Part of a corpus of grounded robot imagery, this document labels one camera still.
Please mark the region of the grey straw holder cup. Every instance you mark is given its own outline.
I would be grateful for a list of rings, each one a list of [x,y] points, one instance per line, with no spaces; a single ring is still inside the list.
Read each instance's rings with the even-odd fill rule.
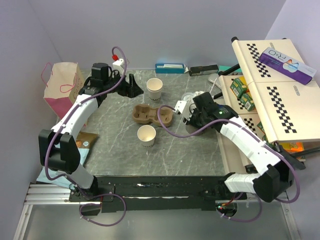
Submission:
[[[198,128],[196,128],[196,127],[194,127],[194,126],[192,126],[190,124],[186,124],[185,125],[185,130],[187,131],[187,133],[189,135],[192,135],[192,134],[195,133],[193,136],[200,136],[200,135],[202,135],[204,133],[203,131],[199,131]]]

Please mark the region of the white paper cup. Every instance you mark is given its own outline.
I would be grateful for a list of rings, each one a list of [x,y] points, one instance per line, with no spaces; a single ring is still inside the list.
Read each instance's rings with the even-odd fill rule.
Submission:
[[[154,145],[156,130],[151,125],[143,125],[137,130],[137,137],[145,148],[150,148]]]

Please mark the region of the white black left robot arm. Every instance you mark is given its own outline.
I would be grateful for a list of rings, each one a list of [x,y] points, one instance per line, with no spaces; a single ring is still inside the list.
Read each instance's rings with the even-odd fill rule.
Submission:
[[[76,138],[108,94],[117,93],[127,98],[143,94],[133,74],[129,74],[126,81],[126,70],[127,62],[123,58],[112,65],[94,63],[91,75],[85,80],[70,110],[50,130],[44,129],[38,135],[40,162],[46,178],[50,181],[67,179],[87,201],[98,197],[98,179],[80,163]]]

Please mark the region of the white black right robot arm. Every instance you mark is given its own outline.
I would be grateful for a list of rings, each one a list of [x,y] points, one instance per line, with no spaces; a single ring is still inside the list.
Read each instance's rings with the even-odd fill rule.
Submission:
[[[231,173],[227,176],[218,187],[223,199],[244,192],[256,194],[270,203],[292,186],[296,177],[292,165],[258,138],[235,110],[214,102],[209,92],[195,96],[191,105],[193,109],[187,120],[190,125],[200,130],[214,128],[237,146],[256,169],[256,173]]]

